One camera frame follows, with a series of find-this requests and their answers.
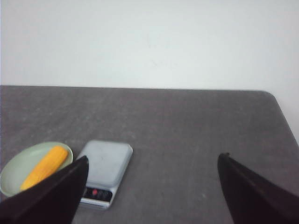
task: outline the table surface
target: table surface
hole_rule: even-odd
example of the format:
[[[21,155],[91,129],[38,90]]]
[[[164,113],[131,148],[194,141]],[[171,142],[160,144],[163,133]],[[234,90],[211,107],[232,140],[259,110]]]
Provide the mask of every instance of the table surface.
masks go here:
[[[217,172],[231,156],[299,195],[298,145],[263,91],[1,87],[1,167],[45,141],[129,143],[133,157],[106,211],[78,208],[73,223],[232,224]]]

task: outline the light green plate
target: light green plate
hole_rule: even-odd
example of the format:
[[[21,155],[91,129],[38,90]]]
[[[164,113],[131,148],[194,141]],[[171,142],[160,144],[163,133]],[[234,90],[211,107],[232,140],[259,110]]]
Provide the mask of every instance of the light green plate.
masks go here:
[[[3,168],[0,175],[0,190],[6,196],[13,196],[20,192],[20,186],[32,171],[34,166],[47,154],[54,146],[62,146],[69,151],[68,156],[58,170],[71,164],[73,152],[70,147],[60,142],[45,142],[24,149],[12,158]]]

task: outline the yellow corn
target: yellow corn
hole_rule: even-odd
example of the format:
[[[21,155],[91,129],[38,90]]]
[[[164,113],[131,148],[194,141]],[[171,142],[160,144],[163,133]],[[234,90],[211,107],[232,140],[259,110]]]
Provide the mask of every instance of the yellow corn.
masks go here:
[[[54,146],[33,168],[20,186],[20,190],[31,188],[53,174],[65,161],[67,155],[67,150],[62,146]]]

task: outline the silver scale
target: silver scale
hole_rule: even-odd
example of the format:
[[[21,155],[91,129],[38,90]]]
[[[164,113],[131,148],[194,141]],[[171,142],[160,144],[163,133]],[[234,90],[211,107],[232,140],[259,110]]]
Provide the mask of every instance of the silver scale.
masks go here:
[[[126,143],[92,140],[85,145],[78,156],[89,160],[82,206],[107,209],[111,205],[132,153]]]

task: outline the red button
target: red button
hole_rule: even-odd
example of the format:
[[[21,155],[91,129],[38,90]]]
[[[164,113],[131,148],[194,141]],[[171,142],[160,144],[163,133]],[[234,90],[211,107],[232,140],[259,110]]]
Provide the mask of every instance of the red button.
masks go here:
[[[93,196],[97,195],[98,190],[97,189],[93,189]]]

